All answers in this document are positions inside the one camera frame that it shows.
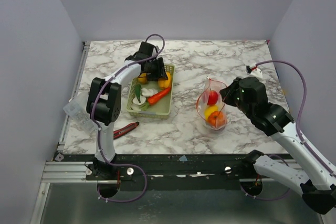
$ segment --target red chili pepper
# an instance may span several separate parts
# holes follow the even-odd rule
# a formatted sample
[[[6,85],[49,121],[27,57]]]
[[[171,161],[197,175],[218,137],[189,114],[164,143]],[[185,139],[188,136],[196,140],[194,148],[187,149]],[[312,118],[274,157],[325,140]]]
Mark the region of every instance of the red chili pepper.
[[[147,99],[149,105],[154,105],[156,104],[158,101],[160,101],[165,95],[167,95],[170,91],[172,90],[172,87],[168,87],[162,91],[160,91],[159,93],[153,95],[152,97],[149,97]]]

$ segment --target basket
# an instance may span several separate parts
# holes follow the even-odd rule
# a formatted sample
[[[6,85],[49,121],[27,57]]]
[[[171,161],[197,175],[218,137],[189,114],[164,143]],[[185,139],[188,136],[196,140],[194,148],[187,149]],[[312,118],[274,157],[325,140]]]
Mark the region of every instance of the basket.
[[[132,101],[135,97],[134,87],[138,84],[138,79],[133,79],[130,87],[130,92],[128,94],[128,100],[127,100],[127,112],[130,113],[131,116],[141,116],[144,118],[162,118],[167,119],[170,114],[171,104],[172,104],[172,96],[173,96],[173,84],[174,84],[174,70],[175,66],[172,64],[165,64],[164,70],[166,72],[169,72],[172,76],[172,90],[168,95],[163,97],[157,104],[154,106],[150,106],[146,111],[136,111],[131,108]],[[148,84],[142,84],[142,88],[147,89],[158,89],[159,85],[156,81],[150,81]]]

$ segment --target plastic bag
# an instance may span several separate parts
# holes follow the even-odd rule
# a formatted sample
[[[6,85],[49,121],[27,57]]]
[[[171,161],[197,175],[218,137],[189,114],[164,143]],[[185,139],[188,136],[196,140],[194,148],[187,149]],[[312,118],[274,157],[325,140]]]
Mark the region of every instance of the plastic bag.
[[[207,128],[218,131],[227,124],[225,103],[219,93],[226,87],[226,84],[220,81],[206,79],[203,93],[197,99],[196,109]]]

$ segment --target gray floor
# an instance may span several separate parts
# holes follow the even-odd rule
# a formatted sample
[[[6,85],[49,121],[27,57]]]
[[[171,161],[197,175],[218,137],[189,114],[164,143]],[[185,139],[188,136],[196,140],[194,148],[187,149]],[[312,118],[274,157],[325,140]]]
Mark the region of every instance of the gray floor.
[[[285,188],[268,182],[265,197],[281,194]],[[119,198],[137,192],[120,192]],[[217,223],[322,223],[295,193],[272,202],[245,197],[241,191],[148,191],[127,204],[98,200],[94,184],[52,184],[42,223],[47,224],[217,224]]]

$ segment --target yellow fruit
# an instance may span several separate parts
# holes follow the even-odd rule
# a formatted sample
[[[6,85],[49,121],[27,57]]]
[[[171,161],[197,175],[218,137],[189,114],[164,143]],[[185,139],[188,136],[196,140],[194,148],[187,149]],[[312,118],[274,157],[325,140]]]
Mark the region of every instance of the yellow fruit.
[[[158,80],[158,85],[160,87],[160,89],[166,89],[168,87],[170,87],[172,85],[172,76],[169,72],[166,72],[168,80],[165,80],[163,78],[160,78]]]
[[[212,106],[207,107],[204,111],[204,119],[208,121],[209,116],[215,111],[218,111],[217,105],[212,105]]]
[[[146,84],[147,83],[147,74],[142,73],[141,75],[139,75],[138,82],[140,82],[141,84]]]

